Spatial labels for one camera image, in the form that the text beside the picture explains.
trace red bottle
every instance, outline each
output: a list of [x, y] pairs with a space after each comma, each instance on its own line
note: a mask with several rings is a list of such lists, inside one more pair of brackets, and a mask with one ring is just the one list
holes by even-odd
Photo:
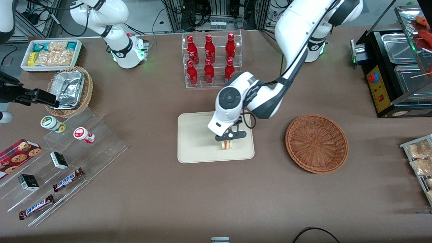
[[228, 61], [229, 59], [235, 59], [235, 42], [234, 42], [234, 34], [228, 34], [228, 41], [225, 46], [225, 59]]
[[225, 67], [225, 82], [228, 82], [228, 80], [230, 78], [232, 78], [232, 76], [234, 76], [234, 66], [232, 65], [232, 59], [229, 59], [226, 62], [226, 67]]
[[206, 52], [206, 58], [210, 59], [212, 63], [215, 63], [216, 61], [215, 44], [213, 44], [211, 34], [206, 35], [206, 45], [204, 46], [204, 50]]
[[187, 55], [189, 56], [189, 59], [191, 59], [195, 65], [200, 63], [200, 59], [198, 57], [198, 49], [197, 46], [194, 43], [194, 38], [189, 35], [187, 38]]
[[187, 61], [187, 78], [192, 86], [198, 85], [198, 73], [194, 67], [194, 63], [191, 60]]
[[212, 84], [215, 79], [215, 69], [213, 68], [210, 59], [206, 59], [206, 66], [204, 67], [204, 73], [206, 74], [206, 82]]

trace brown tablecloth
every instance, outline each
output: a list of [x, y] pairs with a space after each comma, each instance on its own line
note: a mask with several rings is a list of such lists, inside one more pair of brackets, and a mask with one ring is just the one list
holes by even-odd
[[[157, 36], [149, 61], [126, 70], [101, 38], [82, 39], [80, 65], [93, 78], [90, 106], [130, 149], [34, 228], [0, 202], [1, 242], [291, 242], [304, 227], [322, 227], [341, 242], [432, 239], [432, 215], [399, 144], [432, 133], [431, 118], [376, 118], [361, 69], [350, 66], [349, 41], [365, 28], [336, 28], [314, 63], [305, 64], [278, 113], [259, 120], [251, 160], [181, 164], [177, 117], [213, 111], [218, 90], [187, 90], [181, 35]], [[277, 45], [243, 32], [244, 70], [268, 82], [279, 75]], [[53, 74], [23, 72], [27, 88], [45, 88]], [[39, 141], [44, 106], [11, 104], [0, 149], [20, 138]], [[317, 113], [338, 123], [349, 141], [339, 170], [315, 175], [289, 157], [284, 134], [297, 116]], [[307, 232], [298, 242], [331, 242]]]

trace small black box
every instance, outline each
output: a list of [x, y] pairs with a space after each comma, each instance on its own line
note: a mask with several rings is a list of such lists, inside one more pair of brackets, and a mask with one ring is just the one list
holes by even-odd
[[39, 184], [36, 181], [35, 176], [33, 175], [21, 174], [20, 176], [18, 176], [18, 180], [22, 186], [22, 189], [24, 190], [36, 191], [37, 189], [39, 189]]
[[59, 169], [67, 169], [68, 168], [68, 164], [66, 162], [66, 159], [64, 158], [64, 156], [59, 153], [59, 152], [52, 152], [51, 154], [51, 159], [54, 163], [54, 166], [59, 168]]

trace wicker basket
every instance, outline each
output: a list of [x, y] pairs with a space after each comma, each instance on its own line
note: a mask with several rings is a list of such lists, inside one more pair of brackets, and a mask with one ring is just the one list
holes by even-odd
[[316, 114], [294, 119], [286, 130], [285, 145], [294, 162], [317, 174], [337, 170], [348, 157], [348, 141], [342, 129]]
[[[48, 112], [51, 115], [54, 116], [60, 116], [64, 118], [69, 118], [73, 114], [78, 113], [79, 111], [84, 110], [87, 106], [89, 106], [90, 99], [92, 98], [92, 91], [93, 91], [93, 81], [92, 77], [90, 77], [89, 73], [82, 67], [72, 67], [65, 70], [62, 70], [60, 72], [72, 72], [72, 71], [81, 71], [85, 74], [86, 79], [84, 80], [84, 87], [83, 87], [83, 93], [81, 95], [81, 102], [77, 109], [75, 110], [55, 110], [52, 109], [49, 106], [45, 106], [45, 108], [48, 110]], [[53, 83], [54, 77], [51, 79], [51, 82], [48, 84], [47, 91], [49, 92], [51, 90], [51, 85]]]

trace red button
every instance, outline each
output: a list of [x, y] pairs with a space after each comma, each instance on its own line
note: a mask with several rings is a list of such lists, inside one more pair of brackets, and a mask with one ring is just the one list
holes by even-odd
[[370, 75], [368, 76], [368, 81], [371, 82], [371, 83], [374, 82], [375, 79], [376, 79], [375, 74], [370, 74]]

